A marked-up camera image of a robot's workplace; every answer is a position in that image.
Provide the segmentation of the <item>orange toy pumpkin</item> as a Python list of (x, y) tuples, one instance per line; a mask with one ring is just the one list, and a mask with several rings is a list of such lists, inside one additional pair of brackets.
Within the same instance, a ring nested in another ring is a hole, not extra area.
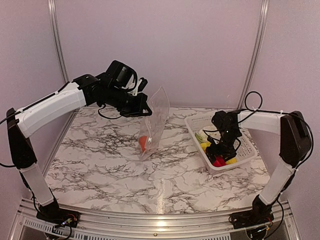
[(147, 135), (143, 135), (138, 139), (138, 143), (141, 149), (141, 152), (144, 153), (149, 149), (149, 137)]

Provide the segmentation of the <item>red toy bell pepper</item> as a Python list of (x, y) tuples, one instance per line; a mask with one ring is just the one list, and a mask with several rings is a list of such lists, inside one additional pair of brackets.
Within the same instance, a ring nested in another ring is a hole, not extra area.
[(214, 159), (212, 160), (212, 165), (214, 167), (219, 168), (219, 167), (226, 166), (227, 164), (222, 156), (215, 156)]

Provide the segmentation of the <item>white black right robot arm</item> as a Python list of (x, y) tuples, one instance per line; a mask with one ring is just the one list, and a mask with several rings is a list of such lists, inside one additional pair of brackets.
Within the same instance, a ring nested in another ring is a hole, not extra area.
[(219, 140), (207, 137), (210, 146), (205, 155), (212, 166), (226, 167), (227, 161), (237, 155), (235, 142), (240, 141), (242, 129), (277, 136), (278, 153), (273, 154), (274, 169), (263, 190), (254, 198), (251, 208), (234, 212), (229, 221), (235, 229), (260, 225), (274, 219), (273, 205), (292, 183), (299, 167), (312, 154), (314, 137), (300, 111), (280, 112), (260, 109), (217, 111), (212, 124)]

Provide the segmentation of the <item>clear zip top bag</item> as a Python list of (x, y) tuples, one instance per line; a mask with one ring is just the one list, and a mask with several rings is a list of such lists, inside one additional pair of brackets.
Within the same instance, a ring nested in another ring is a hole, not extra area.
[(141, 136), (149, 137), (149, 149), (145, 152), (141, 151), (139, 156), (142, 161), (147, 160), (158, 149), (170, 111), (170, 101), (162, 86), (147, 101), (147, 104), (152, 110), (152, 115), (142, 119), (138, 135), (138, 142)]

